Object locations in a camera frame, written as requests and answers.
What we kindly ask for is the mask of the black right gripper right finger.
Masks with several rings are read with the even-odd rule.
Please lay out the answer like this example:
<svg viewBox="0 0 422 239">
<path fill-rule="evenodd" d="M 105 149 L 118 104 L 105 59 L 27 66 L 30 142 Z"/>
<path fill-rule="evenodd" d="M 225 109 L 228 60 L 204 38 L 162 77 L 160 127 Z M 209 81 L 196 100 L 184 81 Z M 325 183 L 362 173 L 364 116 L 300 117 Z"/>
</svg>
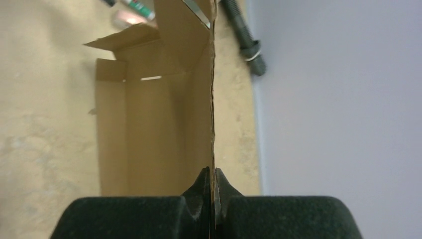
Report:
<svg viewBox="0 0 422 239">
<path fill-rule="evenodd" d="M 330 196 L 244 196 L 220 168 L 215 178 L 217 239 L 360 239 L 346 205 Z"/>
</svg>

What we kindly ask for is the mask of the green white glue stick near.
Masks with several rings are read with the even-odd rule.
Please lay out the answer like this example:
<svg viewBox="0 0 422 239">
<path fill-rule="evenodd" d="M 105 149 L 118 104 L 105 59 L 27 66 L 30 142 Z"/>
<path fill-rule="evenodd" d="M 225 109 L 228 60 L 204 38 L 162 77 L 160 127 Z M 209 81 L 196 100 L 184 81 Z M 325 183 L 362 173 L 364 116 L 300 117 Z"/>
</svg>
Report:
<svg viewBox="0 0 422 239">
<path fill-rule="evenodd" d="M 122 0 L 122 2 L 147 20 L 155 19 L 155 12 L 149 7 L 145 6 L 139 0 Z"/>
</svg>

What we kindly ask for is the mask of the dark grey corrugated pipe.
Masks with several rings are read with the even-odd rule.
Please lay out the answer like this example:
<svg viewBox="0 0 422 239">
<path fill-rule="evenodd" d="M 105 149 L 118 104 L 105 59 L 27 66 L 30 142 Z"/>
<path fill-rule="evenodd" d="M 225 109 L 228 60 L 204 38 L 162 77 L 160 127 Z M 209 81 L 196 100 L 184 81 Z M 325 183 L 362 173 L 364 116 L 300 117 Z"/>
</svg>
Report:
<svg viewBox="0 0 422 239">
<path fill-rule="evenodd" d="M 237 1 L 221 0 L 220 4 L 234 30 L 239 43 L 240 54 L 248 65 L 250 72 L 256 76 L 264 75 L 267 67 L 261 56 L 260 41 L 253 39 Z"/>
</svg>

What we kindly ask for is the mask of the brown cardboard box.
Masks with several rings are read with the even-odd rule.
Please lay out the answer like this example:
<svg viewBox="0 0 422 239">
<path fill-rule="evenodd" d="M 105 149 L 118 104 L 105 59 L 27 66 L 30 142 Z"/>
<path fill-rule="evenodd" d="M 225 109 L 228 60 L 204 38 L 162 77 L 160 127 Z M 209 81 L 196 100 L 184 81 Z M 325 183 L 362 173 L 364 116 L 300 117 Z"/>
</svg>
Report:
<svg viewBox="0 0 422 239">
<path fill-rule="evenodd" d="M 102 196 L 180 195 L 212 167 L 213 0 L 156 0 L 156 24 L 89 42 Z"/>
</svg>

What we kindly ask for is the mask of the pale pink correction tape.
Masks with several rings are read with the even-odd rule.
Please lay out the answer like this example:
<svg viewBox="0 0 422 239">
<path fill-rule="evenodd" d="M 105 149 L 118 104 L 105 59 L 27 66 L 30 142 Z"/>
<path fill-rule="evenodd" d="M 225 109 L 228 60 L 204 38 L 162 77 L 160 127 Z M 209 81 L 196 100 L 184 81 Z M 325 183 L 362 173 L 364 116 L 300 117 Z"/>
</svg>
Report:
<svg viewBox="0 0 422 239">
<path fill-rule="evenodd" d="M 117 10 L 112 17 L 113 25 L 119 29 L 126 29 L 131 27 L 132 25 L 147 22 L 148 20 L 144 17 L 126 10 Z"/>
</svg>

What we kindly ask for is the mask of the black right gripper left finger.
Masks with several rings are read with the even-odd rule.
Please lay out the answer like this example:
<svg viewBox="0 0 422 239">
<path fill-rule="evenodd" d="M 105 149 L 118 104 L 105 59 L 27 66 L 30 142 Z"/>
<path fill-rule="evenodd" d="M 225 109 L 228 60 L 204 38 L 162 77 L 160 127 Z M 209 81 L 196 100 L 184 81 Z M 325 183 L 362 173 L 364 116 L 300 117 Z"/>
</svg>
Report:
<svg viewBox="0 0 422 239">
<path fill-rule="evenodd" d="M 207 239 L 210 169 L 180 196 L 85 197 L 74 200 L 53 239 Z"/>
</svg>

